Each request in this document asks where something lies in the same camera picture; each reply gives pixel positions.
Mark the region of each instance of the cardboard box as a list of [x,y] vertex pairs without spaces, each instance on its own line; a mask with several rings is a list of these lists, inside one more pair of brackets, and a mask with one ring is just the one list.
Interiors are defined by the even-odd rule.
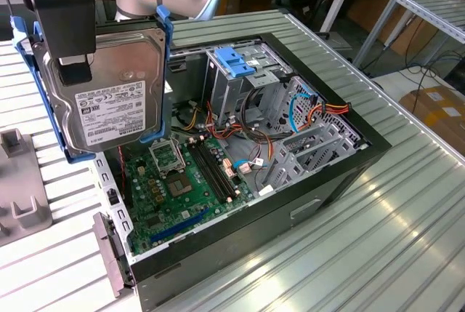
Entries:
[[[400,104],[410,112],[416,93],[413,90],[400,99]],[[465,156],[465,103],[462,99],[444,86],[422,89],[413,113]]]

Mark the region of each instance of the ram slot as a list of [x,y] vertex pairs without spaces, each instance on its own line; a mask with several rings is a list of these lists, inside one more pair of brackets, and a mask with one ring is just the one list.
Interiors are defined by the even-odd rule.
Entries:
[[194,158],[206,182],[210,185],[220,203],[225,203],[228,197],[233,198],[235,192],[231,184],[223,175],[216,161],[203,145],[189,145],[187,149]]

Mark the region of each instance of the aluminum table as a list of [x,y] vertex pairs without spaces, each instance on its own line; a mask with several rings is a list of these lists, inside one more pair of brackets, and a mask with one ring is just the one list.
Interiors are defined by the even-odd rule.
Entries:
[[[175,23],[174,43],[273,32],[393,145],[330,207],[160,311],[458,311],[465,303],[464,158],[290,15]],[[0,129],[32,134],[51,228],[0,248],[2,311],[135,311],[115,300],[92,215],[87,165],[63,159],[18,55],[0,44]]]
[[428,63],[440,50],[448,36],[454,38],[462,44],[465,44],[465,1],[464,0],[390,0],[375,26],[371,30],[365,43],[360,48],[357,57],[354,59],[354,65],[360,67],[366,55],[370,51],[374,42],[378,38],[379,33],[386,25],[394,10],[399,6],[407,9],[407,12],[402,16],[399,23],[386,40],[386,45],[396,39],[402,29],[405,27],[408,20],[417,15],[423,20],[431,23],[439,31],[442,31],[442,41],[426,58],[424,63]]

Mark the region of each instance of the yellow wire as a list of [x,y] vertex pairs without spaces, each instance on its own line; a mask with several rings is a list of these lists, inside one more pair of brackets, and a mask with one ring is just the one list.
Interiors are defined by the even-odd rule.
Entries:
[[197,119],[197,112],[198,112],[198,109],[195,108],[194,109],[194,115],[192,117],[192,121],[190,121],[190,124],[187,127],[182,128],[184,131],[191,130],[195,126],[195,120]]
[[326,104],[326,106],[328,106],[328,107],[335,107],[335,108],[346,108],[346,107],[347,107],[347,105],[339,106],[339,105],[330,105],[330,104],[328,104],[328,103]]

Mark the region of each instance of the hard drive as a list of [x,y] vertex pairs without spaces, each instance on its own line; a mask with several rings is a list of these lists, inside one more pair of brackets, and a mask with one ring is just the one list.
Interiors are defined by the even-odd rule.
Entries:
[[42,80],[72,157],[149,141],[163,129],[165,42],[161,28],[101,34],[96,52],[87,55],[92,80],[74,85],[63,84],[44,43],[34,44]]

